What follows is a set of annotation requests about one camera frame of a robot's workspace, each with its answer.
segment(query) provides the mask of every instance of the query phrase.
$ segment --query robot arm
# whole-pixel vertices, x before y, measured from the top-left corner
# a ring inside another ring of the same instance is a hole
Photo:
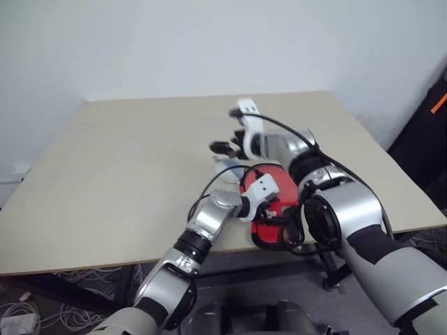
[[[195,302],[194,277],[225,223],[232,218],[252,219],[258,206],[278,192],[269,174],[253,183],[242,196],[235,192],[212,191],[174,246],[144,279],[133,307],[112,314],[89,334],[152,335],[176,328]]]
[[[401,334],[447,334],[447,273],[423,253],[403,247],[382,232],[382,208],[375,194],[315,150],[309,131],[296,133],[284,125],[285,130],[264,131],[251,100],[241,100],[230,115],[244,126],[232,140],[240,150],[232,150],[226,142],[215,142],[212,150],[279,161],[298,185],[300,208],[312,237],[343,255],[385,318],[400,327]],[[242,197],[213,191],[143,281],[134,306],[111,315],[90,334],[159,334],[176,327],[194,303],[193,278],[225,222],[236,217],[250,221],[254,209],[277,194],[269,178],[262,176]]]
[[[391,324],[408,334],[447,334],[447,272],[382,232],[375,194],[315,150],[309,131],[300,137],[293,130],[265,132],[257,115],[251,100],[230,113],[245,130],[233,141],[241,148],[238,156],[279,161],[289,171],[312,237],[342,254]]]

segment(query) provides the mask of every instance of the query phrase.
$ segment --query black cable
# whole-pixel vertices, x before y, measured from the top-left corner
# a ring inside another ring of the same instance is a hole
[[[276,167],[284,170],[284,168],[281,164],[276,164],[276,163],[259,163],[259,164],[252,165],[251,167],[249,167],[248,169],[245,170],[245,173],[242,175],[242,178],[240,179],[240,186],[244,188],[244,191],[246,190],[245,179],[247,178],[248,174],[251,171],[255,170],[256,168],[259,168],[260,166],[276,166]]]
[[[260,115],[260,114],[249,114],[249,113],[242,113],[241,111],[239,111],[239,113],[237,114],[232,114],[230,113],[231,117],[258,117],[259,119],[263,119],[266,121],[269,121],[273,124],[276,124],[277,126],[286,129],[287,131],[289,131],[290,133],[294,134],[295,136],[297,136],[298,138],[300,138],[300,140],[302,140],[311,150],[315,147],[318,147],[317,144],[312,144],[307,138],[305,138],[302,134],[300,134],[299,132],[297,132],[295,129],[286,126],[285,124],[283,124],[282,122],[279,122],[275,119],[272,119],[271,117],[267,117],[265,115]]]
[[[197,208],[198,204],[200,203],[200,201],[202,201],[202,200],[205,199],[205,198],[208,198],[209,196],[210,196],[209,194],[205,194],[204,196],[198,198],[198,199],[193,203],[193,205],[192,205],[191,208],[189,209],[188,216],[187,216],[187,218],[186,218],[187,221],[191,220],[191,218],[193,217],[193,215],[194,215],[194,211],[196,210],[196,208]]]
[[[259,114],[249,114],[249,113],[242,113],[241,111],[239,111],[238,113],[234,113],[232,112],[230,114],[230,116],[232,117],[242,117],[242,116],[246,116],[246,117],[258,117],[259,119],[264,119],[266,121],[269,121],[273,124],[276,124],[277,126],[289,131],[290,133],[294,134],[295,136],[297,136],[298,138],[300,138],[308,147],[310,150],[315,151],[317,154],[319,154],[322,158],[325,158],[326,160],[330,161],[332,164],[334,164],[335,166],[337,166],[339,169],[345,171],[347,174],[351,175],[353,178],[357,179],[358,182],[360,182],[362,185],[366,186],[376,197],[376,199],[379,201],[379,204],[381,206],[381,211],[382,211],[382,220],[383,220],[383,225],[385,226],[386,229],[386,233],[387,235],[391,238],[394,239],[394,234],[393,234],[393,229],[391,228],[391,224],[390,224],[390,220],[388,219],[388,215],[386,214],[385,209],[383,208],[382,203],[380,202],[379,197],[377,197],[377,194],[372,190],[371,187],[369,187],[368,184],[366,184],[366,182],[361,179],[358,175],[356,175],[354,172],[352,172],[350,169],[348,169],[346,166],[344,166],[343,164],[339,163],[338,161],[336,161],[335,159],[329,157],[328,155],[324,154],[320,149],[319,146],[317,144],[312,144],[307,138],[305,138],[302,134],[300,134],[299,132],[297,132],[295,129],[290,128],[289,126],[283,124],[282,122],[279,122],[275,119],[272,119],[271,117],[266,117],[264,115],[259,115]]]
[[[376,197],[377,201],[379,201],[380,207],[381,207],[381,211],[382,211],[382,221],[383,221],[383,225],[385,226],[385,230],[386,230],[386,234],[391,238],[391,239],[395,239],[394,238],[394,234],[393,234],[393,229],[391,228],[391,224],[390,224],[390,220],[388,219],[388,215],[386,215],[386,211],[383,208],[383,205],[379,199],[379,197],[377,196],[377,194],[372,190],[371,187],[369,187],[369,185],[363,180],[361,179],[356,173],[354,173],[352,170],[348,169],[346,166],[344,166],[343,164],[341,164],[340,162],[336,161],[335,159],[333,159],[332,157],[329,157],[328,155],[324,154],[320,149],[317,149],[318,154],[321,155],[321,157],[323,157],[324,159],[330,161],[332,164],[334,164],[335,166],[337,166],[339,169],[345,171],[347,174],[351,175],[354,179],[357,179],[358,182],[360,182],[363,186],[365,186],[366,188],[368,188],[372,194],[374,194],[374,196]]]
[[[191,208],[189,209],[189,213],[188,213],[188,217],[187,217],[187,221],[191,220],[191,218],[194,216],[194,213],[197,210],[197,206],[199,204],[199,202],[203,199],[206,198],[205,192],[208,190],[208,188],[211,186],[212,183],[214,183],[216,181],[217,178],[219,178],[223,173],[232,170],[232,169],[237,169],[237,168],[244,168],[244,169],[249,169],[251,166],[250,165],[233,165],[230,167],[227,167],[225,169],[223,169],[222,171],[220,171],[218,174],[216,174],[214,177],[211,178],[211,180],[208,182],[208,184],[205,186],[205,188],[203,189],[202,193],[199,195],[198,199],[196,200],[196,202],[193,203],[193,205],[191,206]]]

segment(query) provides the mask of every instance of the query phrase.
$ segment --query orange strap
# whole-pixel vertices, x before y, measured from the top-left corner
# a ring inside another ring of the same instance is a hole
[[[430,110],[430,112],[432,112],[432,114],[436,113],[438,109],[441,108],[442,104],[445,103],[446,101],[447,101],[447,93],[444,94],[441,100],[438,101],[438,103]]]

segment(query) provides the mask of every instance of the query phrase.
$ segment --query beige tabletop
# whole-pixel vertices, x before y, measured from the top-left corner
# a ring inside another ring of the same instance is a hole
[[[228,110],[241,97],[85,103],[0,211],[0,274],[161,257],[213,176],[208,144],[228,140],[239,128]],[[330,94],[250,98],[261,113],[297,130],[310,128],[325,153],[376,191],[394,231],[446,224],[430,199]],[[213,250],[254,247],[249,231],[249,223],[229,222]]]

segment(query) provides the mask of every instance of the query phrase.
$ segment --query power adapter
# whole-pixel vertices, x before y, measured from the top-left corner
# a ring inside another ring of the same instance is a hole
[[[8,316],[0,320],[1,335],[32,334],[36,328],[38,314],[22,314]]]

